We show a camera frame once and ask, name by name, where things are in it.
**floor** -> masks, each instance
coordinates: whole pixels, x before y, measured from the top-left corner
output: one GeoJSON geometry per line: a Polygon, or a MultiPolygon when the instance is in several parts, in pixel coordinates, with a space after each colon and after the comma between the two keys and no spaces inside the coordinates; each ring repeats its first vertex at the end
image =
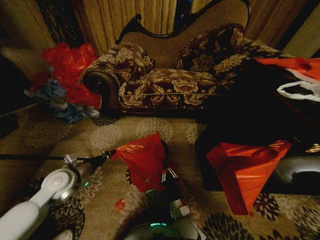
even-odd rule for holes
{"type": "MultiPolygon", "coordinates": [[[[204,191],[194,143],[206,128],[191,118],[96,117],[75,124],[55,118],[39,105],[16,112],[20,128],[0,140],[0,154],[94,157],[159,131],[169,147],[190,218],[209,239],[313,240],[320,236],[320,197],[260,194],[248,216],[233,215],[223,192],[204,191]]],[[[63,166],[61,160],[0,160],[0,216],[28,199],[43,177],[63,166]]],[[[66,204],[52,202],[37,234],[53,238],[70,229],[73,239],[122,239],[133,222],[157,220],[167,212],[160,191],[139,192],[124,162],[106,162],[88,186],[66,204]],[[115,203],[124,199],[125,205],[115,203]]]]}

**beige curtain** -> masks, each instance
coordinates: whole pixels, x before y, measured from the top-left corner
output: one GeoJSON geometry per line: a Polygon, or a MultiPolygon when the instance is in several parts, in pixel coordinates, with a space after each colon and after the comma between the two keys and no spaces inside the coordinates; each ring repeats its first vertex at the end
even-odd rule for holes
{"type": "MultiPolygon", "coordinates": [[[[216,0],[193,0],[196,13],[216,0]]],[[[251,16],[246,37],[275,47],[308,0],[249,0],[251,16]]]]}
{"type": "Polygon", "coordinates": [[[191,13],[199,12],[199,10],[212,1],[214,0],[193,0],[191,3],[191,13]]]}
{"type": "Polygon", "coordinates": [[[72,4],[85,40],[102,54],[136,14],[142,15],[141,24],[149,32],[172,32],[177,0],[73,0],[72,4]]]}

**sofa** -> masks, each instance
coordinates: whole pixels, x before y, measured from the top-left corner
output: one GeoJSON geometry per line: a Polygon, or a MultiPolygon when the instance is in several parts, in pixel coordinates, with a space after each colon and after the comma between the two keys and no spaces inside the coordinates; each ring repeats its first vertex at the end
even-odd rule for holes
{"type": "Polygon", "coordinates": [[[138,14],[79,84],[101,95],[102,114],[198,115],[228,95],[243,60],[288,57],[244,38],[249,18],[247,0],[212,1],[187,12],[179,29],[157,35],[138,14]]]}

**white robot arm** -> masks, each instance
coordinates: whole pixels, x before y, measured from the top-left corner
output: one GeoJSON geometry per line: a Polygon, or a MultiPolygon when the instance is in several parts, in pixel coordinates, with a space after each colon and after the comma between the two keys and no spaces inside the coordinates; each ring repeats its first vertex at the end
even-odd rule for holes
{"type": "Polygon", "coordinates": [[[48,214],[51,199],[67,201],[88,180],[95,168],[102,165],[111,152],[103,152],[97,161],[84,161],[75,165],[76,158],[64,157],[68,168],[51,172],[42,182],[41,189],[29,200],[10,209],[0,218],[1,240],[26,240],[48,214]]]}

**carved wooden trim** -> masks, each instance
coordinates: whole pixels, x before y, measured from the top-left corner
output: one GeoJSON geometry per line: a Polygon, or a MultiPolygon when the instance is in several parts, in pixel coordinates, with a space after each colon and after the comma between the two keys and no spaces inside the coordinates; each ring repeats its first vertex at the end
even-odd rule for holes
{"type": "MultiPolygon", "coordinates": [[[[154,37],[154,38],[160,38],[160,39],[167,39],[167,38],[172,38],[177,35],[179,35],[184,29],[186,29],[188,26],[190,26],[192,23],[194,23],[204,12],[206,12],[209,8],[212,6],[222,2],[223,0],[216,0],[212,1],[209,4],[207,4],[205,7],[203,7],[200,11],[195,12],[195,13],[190,13],[187,12],[183,18],[182,18],[182,25],[179,29],[176,29],[168,34],[155,34],[152,33],[148,30],[146,30],[142,25],[141,25],[141,19],[142,16],[141,14],[137,14],[135,17],[133,17],[128,24],[123,28],[122,32],[120,33],[119,39],[115,41],[116,44],[119,44],[122,38],[130,32],[140,32],[143,34],[146,34],[148,36],[154,37]]],[[[250,14],[251,14],[251,7],[249,0],[239,0],[243,2],[246,5],[247,8],[247,13],[248,13],[248,20],[245,25],[245,29],[247,29],[249,20],[250,20],[250,14]]]]}

